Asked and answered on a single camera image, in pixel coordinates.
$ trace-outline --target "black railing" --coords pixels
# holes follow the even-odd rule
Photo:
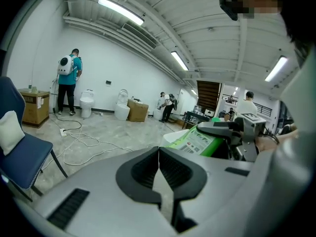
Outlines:
[[[223,94],[222,99],[225,99],[225,101],[227,103],[230,103],[230,104],[233,104],[233,105],[237,105],[237,102],[238,102],[238,98],[237,97],[234,97],[234,96],[231,96],[231,95],[226,95],[226,94]],[[263,106],[263,105],[259,105],[257,103],[254,103],[254,104],[255,104],[255,106],[258,109],[258,113],[261,113],[261,114],[264,114],[264,115],[267,115],[267,116],[271,117],[272,109],[270,109],[270,108],[268,108],[266,106]]]

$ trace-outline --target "white backpack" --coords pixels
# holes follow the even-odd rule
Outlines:
[[[58,65],[57,74],[67,76],[74,71],[74,59],[76,56],[71,57],[70,55],[64,56]]]

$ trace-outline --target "fluorescent light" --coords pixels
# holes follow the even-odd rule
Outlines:
[[[180,58],[179,54],[176,51],[171,52],[171,55],[177,60],[177,62],[180,64],[180,66],[184,70],[189,70],[188,67],[184,64],[183,60]]]
[[[273,77],[275,77],[276,74],[281,70],[281,68],[286,62],[287,62],[287,58],[284,56],[281,56],[279,60],[277,61],[275,67],[270,72],[270,74],[266,77],[265,81],[271,81]]]
[[[122,5],[113,2],[111,0],[98,0],[98,4],[103,5],[107,8],[115,10],[116,12],[122,14],[123,16],[127,17],[131,21],[135,22],[137,25],[141,26],[144,23],[144,19],[136,15],[134,12],[126,9]]]

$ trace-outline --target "brown cardboard box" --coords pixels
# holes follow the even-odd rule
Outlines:
[[[25,100],[22,123],[33,127],[41,127],[49,118],[49,92],[29,93],[28,89],[19,89]]]
[[[128,120],[132,122],[144,122],[147,111],[148,111],[148,105],[144,104],[138,104],[135,103],[133,100],[129,99],[127,102],[127,106],[130,108],[129,114],[128,114]]]

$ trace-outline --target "ceiling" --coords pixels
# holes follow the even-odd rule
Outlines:
[[[279,15],[233,21],[218,0],[113,0],[145,20],[141,29],[155,40],[152,49],[122,32],[128,19],[97,1],[68,0],[66,22],[120,44],[189,87],[208,80],[278,96],[298,71],[294,46]],[[174,60],[172,51],[179,53],[189,71]],[[288,62],[265,82],[281,55]]]

